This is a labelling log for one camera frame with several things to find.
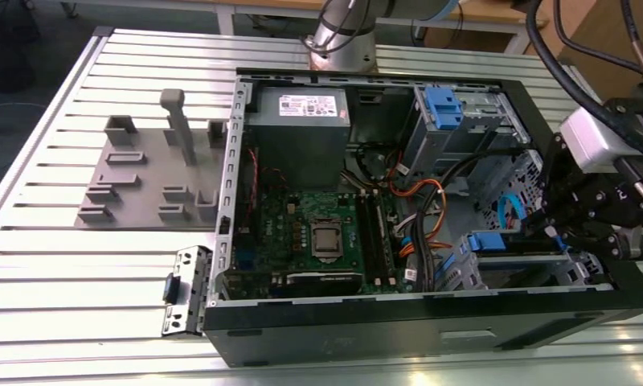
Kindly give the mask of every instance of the side panel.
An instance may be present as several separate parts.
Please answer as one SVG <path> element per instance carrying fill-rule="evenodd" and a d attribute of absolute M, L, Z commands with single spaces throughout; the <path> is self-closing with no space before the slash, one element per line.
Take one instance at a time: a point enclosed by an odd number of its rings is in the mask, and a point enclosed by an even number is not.
<path fill-rule="evenodd" d="M 421 357 L 537 347 L 617 313 L 596 313 L 592 317 L 555 313 L 219 330 L 207 331 L 207 337 L 231 367 Z"/>

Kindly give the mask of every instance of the blue latch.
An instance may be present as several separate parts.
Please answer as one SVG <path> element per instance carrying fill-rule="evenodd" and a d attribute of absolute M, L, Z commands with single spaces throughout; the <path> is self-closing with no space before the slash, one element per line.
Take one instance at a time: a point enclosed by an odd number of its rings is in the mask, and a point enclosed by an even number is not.
<path fill-rule="evenodd" d="M 461 102 L 449 88 L 424 88 L 425 107 L 431 111 L 435 127 L 439 130 L 455 130 L 461 123 Z"/>
<path fill-rule="evenodd" d="M 568 245 L 565 245 L 561 241 L 561 237 L 555 236 L 555 241 L 557 242 L 557 247 L 561 251 L 565 251 L 568 248 Z"/>
<path fill-rule="evenodd" d="M 504 241 L 499 233 L 476 232 L 467 236 L 471 251 L 503 251 Z"/>
<path fill-rule="evenodd" d="M 432 274 L 432 280 L 436 281 L 443 273 L 447 271 L 447 268 L 449 268 L 449 265 L 453 263 L 453 253 L 449 254 L 447 257 L 445 261 L 441 263 L 440 268 L 437 268 L 436 272 Z"/>

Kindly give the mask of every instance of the gray 3d printed holder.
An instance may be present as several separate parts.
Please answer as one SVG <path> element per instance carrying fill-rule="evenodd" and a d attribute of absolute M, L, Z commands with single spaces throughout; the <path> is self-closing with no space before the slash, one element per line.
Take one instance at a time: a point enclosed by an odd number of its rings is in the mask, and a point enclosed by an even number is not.
<path fill-rule="evenodd" d="M 191 129 L 183 91 L 159 101 L 171 129 L 136 129 L 128 116 L 106 121 L 107 141 L 79 205 L 83 229 L 212 230 L 222 181 L 224 122 Z"/>

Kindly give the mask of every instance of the open computer tower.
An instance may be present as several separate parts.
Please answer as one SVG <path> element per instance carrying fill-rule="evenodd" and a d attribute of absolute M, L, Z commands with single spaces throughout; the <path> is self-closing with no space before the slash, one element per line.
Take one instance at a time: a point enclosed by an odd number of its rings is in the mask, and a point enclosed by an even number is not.
<path fill-rule="evenodd" d="M 539 347 L 643 313 L 633 262 L 519 235 L 551 141 L 517 81 L 240 69 L 195 303 L 227 364 Z M 433 187 L 409 187 L 513 148 L 444 187 L 417 261 L 409 216 Z"/>

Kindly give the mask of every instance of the black cable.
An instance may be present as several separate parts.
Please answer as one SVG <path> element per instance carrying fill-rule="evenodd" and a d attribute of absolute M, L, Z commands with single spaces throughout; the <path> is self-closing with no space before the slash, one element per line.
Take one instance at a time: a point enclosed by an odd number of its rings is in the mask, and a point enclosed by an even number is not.
<path fill-rule="evenodd" d="M 607 54 L 605 52 L 593 50 L 592 48 L 577 44 L 573 40 L 571 40 L 564 33 L 563 24 L 561 24 L 561 14 L 560 14 L 560 0 L 553 0 L 553 18 L 555 18 L 555 32 L 557 33 L 559 40 L 561 43 L 571 49 L 576 50 L 577 52 L 597 58 L 599 60 L 604 60 L 605 62 L 617 65 L 619 67 L 627 68 L 628 70 L 643 74 L 640 67 L 636 63 L 629 62 L 613 55 Z"/>
<path fill-rule="evenodd" d="M 449 181 L 457 176 L 457 174 L 464 170 L 473 162 L 479 161 L 481 158 L 491 157 L 493 155 L 519 155 L 525 151 L 524 148 L 507 148 L 507 149 L 489 149 L 485 151 L 481 151 L 480 153 L 473 153 L 468 157 L 463 158 L 457 163 L 455 163 L 449 169 L 447 169 L 445 173 L 441 175 L 440 179 L 440 186 L 444 189 Z M 431 257 L 431 250 L 428 249 L 428 244 L 425 243 L 425 234 L 423 232 L 423 222 L 424 222 L 424 216 L 425 216 L 425 210 L 428 206 L 431 205 L 432 200 L 436 198 L 437 195 L 437 189 L 433 188 L 431 189 L 431 192 L 428 193 L 428 196 L 424 199 L 424 202 L 421 204 L 421 208 L 416 211 L 416 216 L 415 216 L 415 221 L 412 222 L 412 228 L 415 229 L 416 232 L 412 232 L 411 235 L 411 240 L 412 240 L 412 245 L 415 246 L 415 253 L 416 256 L 419 257 L 420 260 L 425 262 L 425 264 L 429 262 L 431 267 L 432 267 L 432 257 Z M 431 289 L 427 291 L 435 290 L 435 287 L 432 287 L 435 283 L 432 283 L 432 273 L 431 273 Z"/>
<path fill-rule="evenodd" d="M 409 227 L 409 236 L 415 237 L 419 234 L 419 229 L 416 228 L 416 222 L 412 221 Z M 425 258 L 424 254 L 420 253 L 420 250 L 415 248 L 416 254 L 416 292 L 428 292 L 427 282 L 428 282 L 428 268 L 425 267 Z"/>
<path fill-rule="evenodd" d="M 283 25 L 283 28 L 271 28 L 268 26 L 264 26 L 262 23 L 260 23 L 260 16 L 258 15 L 248 15 L 248 14 L 244 14 L 244 17 L 250 19 L 251 23 L 252 23 L 252 30 L 258 30 L 260 32 L 263 32 L 266 35 L 268 35 L 268 37 L 271 38 L 275 38 L 276 35 L 280 35 L 286 32 L 286 30 L 288 29 L 290 27 L 290 24 L 291 24 L 291 20 L 290 18 L 286 20 L 286 24 Z"/>
<path fill-rule="evenodd" d="M 459 9 L 459 16 L 457 16 L 457 27 L 453 30 L 452 35 L 449 36 L 449 41 L 444 45 L 441 49 L 448 49 L 452 44 L 457 41 L 459 35 L 461 33 L 461 28 L 464 27 L 464 11 L 461 10 L 461 4 L 457 2 L 457 9 Z"/>
<path fill-rule="evenodd" d="M 571 96 L 579 106 L 588 112 L 597 121 L 624 140 L 624 143 L 643 154 L 643 133 L 632 129 L 629 123 L 619 116 L 615 116 L 604 109 L 576 85 L 564 72 L 559 62 L 555 60 L 545 42 L 543 42 L 536 25 L 536 14 L 541 0 L 533 0 L 529 4 L 529 11 L 525 14 L 525 32 L 535 52 L 545 65 L 552 77 L 561 86 L 564 92 Z"/>
<path fill-rule="evenodd" d="M 461 10 L 461 4 L 459 4 L 459 2 L 457 2 L 457 8 L 459 8 L 457 24 L 453 28 L 452 34 L 449 35 L 449 40 L 447 41 L 447 44 L 441 47 L 443 50 L 448 49 L 452 46 L 453 42 L 457 41 L 459 35 L 461 33 L 461 29 L 464 27 L 464 11 Z M 429 18 L 420 18 L 417 20 L 420 22 L 425 22 L 431 20 L 437 15 L 439 12 L 440 11 L 437 11 Z M 415 20 L 413 19 L 409 20 L 409 39 L 411 39 L 411 45 L 417 47 L 415 42 Z"/>
<path fill-rule="evenodd" d="M 350 43 L 352 43 L 352 40 L 354 38 L 356 38 L 356 35 L 359 35 L 359 31 L 362 31 L 362 26 L 364 25 L 364 22 L 366 22 L 366 18 L 368 18 L 368 9 L 370 9 L 370 4 L 371 4 L 371 0 L 366 0 L 366 6 L 364 6 L 364 15 L 362 16 L 362 22 L 359 23 L 359 26 L 354 29 L 352 31 L 352 34 L 350 35 L 350 37 L 347 38 L 347 40 L 344 40 L 344 42 L 342 42 L 339 45 L 336 45 L 334 48 L 331 49 L 327 49 L 327 50 L 316 50 L 314 47 L 311 47 L 304 38 L 299 38 L 299 41 L 302 42 L 302 45 L 304 46 L 304 48 L 310 51 L 310 52 L 314 52 L 315 54 L 318 55 L 327 55 L 327 54 L 331 54 L 334 53 L 335 51 L 340 50 L 342 48 L 344 48 Z M 335 31 L 332 32 L 331 34 L 331 37 L 326 40 L 324 42 L 324 46 L 327 46 L 327 44 L 331 42 L 331 39 L 335 37 L 335 35 L 338 34 L 338 32 L 340 31 L 340 28 L 344 24 L 344 20 L 347 20 L 347 17 L 350 15 L 350 11 L 351 9 L 348 8 L 347 10 L 347 14 L 344 15 L 343 17 L 343 21 L 340 22 L 340 25 L 338 26 L 338 28 L 335 29 Z"/>
<path fill-rule="evenodd" d="M 359 145 L 356 150 L 354 151 L 354 162 L 356 163 L 356 168 L 359 169 L 359 172 L 364 176 L 366 180 L 368 181 L 370 185 L 375 185 L 375 179 L 374 176 L 371 175 L 371 172 L 368 171 L 366 164 L 363 162 L 364 159 L 364 149 L 366 147 L 366 142 Z"/>
<path fill-rule="evenodd" d="M 371 189 L 372 187 L 376 187 L 371 182 L 366 183 L 359 179 L 355 173 L 352 173 L 347 168 L 343 169 L 343 173 L 346 174 L 346 178 L 351 178 L 355 183 L 358 183 L 364 189 Z"/>
<path fill-rule="evenodd" d="M 640 40 L 640 36 L 639 30 L 635 26 L 633 14 L 631 13 L 629 0 L 621 0 L 619 2 L 619 5 L 621 6 L 621 16 L 624 17 L 625 32 L 627 34 L 629 34 L 631 42 L 635 42 L 636 40 Z"/>
<path fill-rule="evenodd" d="M 331 4 L 331 0 L 327 0 L 324 3 L 323 3 L 323 7 L 320 8 L 320 12 L 319 12 L 319 18 L 318 18 L 318 22 L 322 23 L 322 19 L 323 19 L 323 14 L 326 13 L 326 9 L 328 7 L 328 5 Z M 318 47 L 328 47 L 328 43 L 332 41 L 332 39 L 335 39 L 335 37 L 338 36 L 338 33 L 340 32 L 340 30 L 343 29 L 343 26 L 344 26 L 344 22 L 347 22 L 347 19 L 350 17 L 350 12 L 352 11 L 352 7 L 350 7 L 347 9 L 347 11 L 344 12 L 344 16 L 343 16 L 343 20 L 340 20 L 340 24 L 338 24 L 338 26 L 335 27 L 335 30 L 332 31 L 331 33 L 331 36 L 328 36 L 326 38 L 326 40 L 323 41 L 322 44 L 319 44 L 316 46 Z"/>

